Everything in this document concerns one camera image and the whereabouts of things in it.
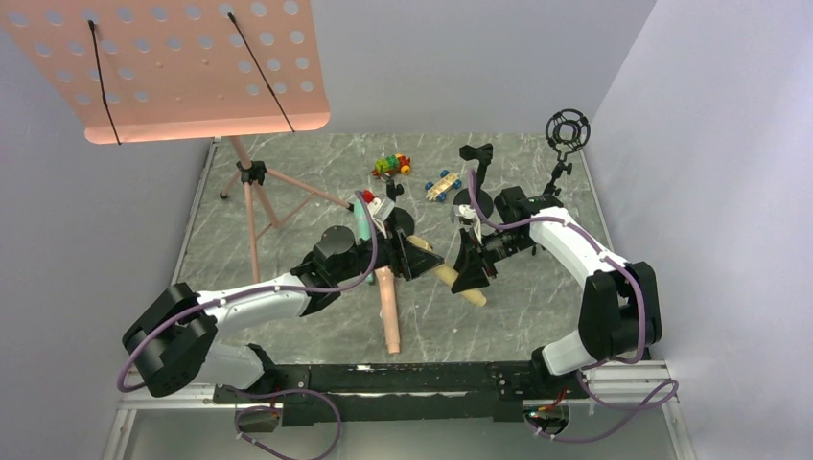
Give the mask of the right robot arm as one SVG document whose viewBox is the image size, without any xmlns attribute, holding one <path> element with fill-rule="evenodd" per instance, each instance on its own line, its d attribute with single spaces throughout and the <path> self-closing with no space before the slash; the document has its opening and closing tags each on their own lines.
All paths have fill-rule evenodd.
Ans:
<svg viewBox="0 0 813 460">
<path fill-rule="evenodd" d="M 574 331 L 533 355 L 545 376 L 563 376 L 610 360 L 635 363 L 660 340 L 659 297 L 654 269 L 631 263 L 597 241 L 551 194 L 528 196 L 519 187 L 494 200 L 500 222 L 488 220 L 477 203 L 453 206 L 462 224 L 454 268 L 454 293 L 489 286 L 499 261 L 539 246 L 582 289 Z"/>
</svg>

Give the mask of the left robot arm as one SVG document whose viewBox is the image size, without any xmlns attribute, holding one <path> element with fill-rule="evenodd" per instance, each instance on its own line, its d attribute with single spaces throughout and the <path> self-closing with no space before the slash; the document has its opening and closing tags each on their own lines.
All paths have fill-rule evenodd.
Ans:
<svg viewBox="0 0 813 460">
<path fill-rule="evenodd" d="M 332 226 L 299 265 L 272 280 L 215 291 L 167 287 L 123 335 L 126 366 L 139 373 L 137 386 L 156 398 L 195 381 L 246 389 L 265 373 L 268 357 L 256 347 L 221 346 L 220 338 L 322 311 L 377 268 L 410 281 L 442 262 L 402 234 L 358 241 L 350 228 Z"/>
</svg>

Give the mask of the black round-base mic stand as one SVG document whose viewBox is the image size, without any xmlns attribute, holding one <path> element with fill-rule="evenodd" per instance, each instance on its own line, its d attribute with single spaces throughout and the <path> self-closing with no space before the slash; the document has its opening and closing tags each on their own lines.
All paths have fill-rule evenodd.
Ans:
<svg viewBox="0 0 813 460">
<path fill-rule="evenodd" d="M 393 177 L 385 175 L 383 181 L 385 182 L 385 194 L 393 202 L 396 202 L 397 198 L 405 193 L 404 186 L 398 184 Z M 395 206 L 387 221 L 391 226 L 400 228 L 406 236 L 415 234 L 413 216 L 401 207 Z"/>
<path fill-rule="evenodd" d="M 459 148 L 459 157 L 465 161 L 476 160 L 478 165 L 476 168 L 476 179 L 474 184 L 466 189 L 461 189 L 453 200 L 454 205 L 470 205 L 471 200 L 469 192 L 473 190 L 476 196 L 476 202 L 486 218 L 492 216 L 494 211 L 494 201 L 491 196 L 482 190 L 483 182 L 490 166 L 494 155 L 494 147 L 491 143 L 484 144 L 480 147 L 473 147 L 464 145 Z"/>
</svg>

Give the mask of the beige microphone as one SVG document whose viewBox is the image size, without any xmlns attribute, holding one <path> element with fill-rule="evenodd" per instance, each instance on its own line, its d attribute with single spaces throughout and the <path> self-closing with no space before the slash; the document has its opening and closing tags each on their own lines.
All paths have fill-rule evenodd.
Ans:
<svg viewBox="0 0 813 460">
<path fill-rule="evenodd" d="M 435 254 L 434 249 L 432 246 L 424 239 L 410 235 L 407 237 L 408 240 L 414 244 L 415 246 L 427 250 L 432 254 Z M 453 283 L 456 281 L 458 277 L 458 272 L 446 262 L 438 265 L 432 270 L 432 274 L 449 288 L 452 287 Z M 482 293 L 482 291 L 478 288 L 463 290 L 457 293 L 457 295 L 462 296 L 468 302 L 472 303 L 477 307 L 484 307 L 487 303 L 486 296 Z"/>
</svg>

